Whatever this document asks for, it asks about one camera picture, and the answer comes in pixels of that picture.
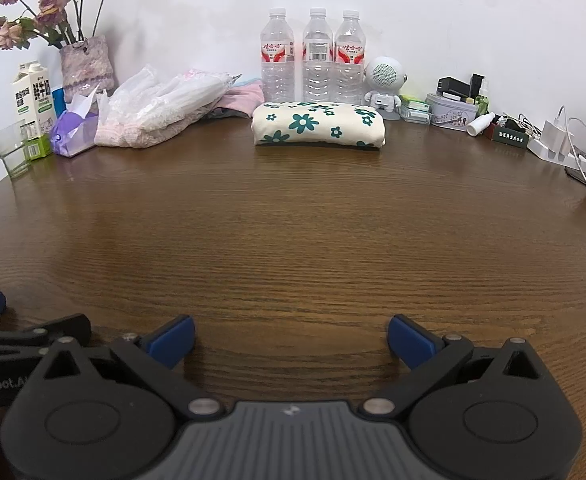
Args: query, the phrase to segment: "white robot figurine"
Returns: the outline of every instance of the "white robot figurine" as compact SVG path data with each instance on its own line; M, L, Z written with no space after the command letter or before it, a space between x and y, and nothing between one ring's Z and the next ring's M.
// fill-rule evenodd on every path
M399 114L402 101L397 92L408 79L400 62L392 57L376 57L364 69L364 78L372 88L364 96L364 102L381 112ZM399 116L388 117L386 114L382 115L389 119L399 119Z

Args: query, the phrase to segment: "white tube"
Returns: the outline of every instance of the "white tube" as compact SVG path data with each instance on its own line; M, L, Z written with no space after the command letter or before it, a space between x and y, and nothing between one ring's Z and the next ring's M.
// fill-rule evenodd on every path
M468 124L466 131L470 136L476 137L489 127L490 122L494 118L495 114L492 112L490 114L479 116L476 120Z

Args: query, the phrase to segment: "flower vase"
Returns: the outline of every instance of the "flower vase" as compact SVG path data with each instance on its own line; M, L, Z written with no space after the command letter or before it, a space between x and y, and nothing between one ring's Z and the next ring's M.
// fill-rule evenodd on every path
M104 36L87 38L63 47L62 82L64 101L70 103L75 94L88 96L100 85L100 90L115 87L113 67L108 60L108 45Z

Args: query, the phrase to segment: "metal pin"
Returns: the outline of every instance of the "metal pin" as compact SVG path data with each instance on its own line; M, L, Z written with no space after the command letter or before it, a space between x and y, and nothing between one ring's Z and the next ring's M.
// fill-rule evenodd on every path
M215 399L201 397L188 403L188 410L195 415L213 415L220 409L220 404Z
M371 415L388 415L395 409L392 400L374 397L364 402L364 411Z

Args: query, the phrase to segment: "wooden table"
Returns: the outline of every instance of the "wooden table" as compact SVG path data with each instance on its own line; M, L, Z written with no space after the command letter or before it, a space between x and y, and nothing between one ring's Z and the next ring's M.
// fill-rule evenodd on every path
M225 400L361 400L404 370L396 313L524 336L582 420L586 480L586 187L524 150L404 122L380 152L255 147L226 119L51 156L0 182L0 290L6 329L83 312L109 340L191 314L186 375Z

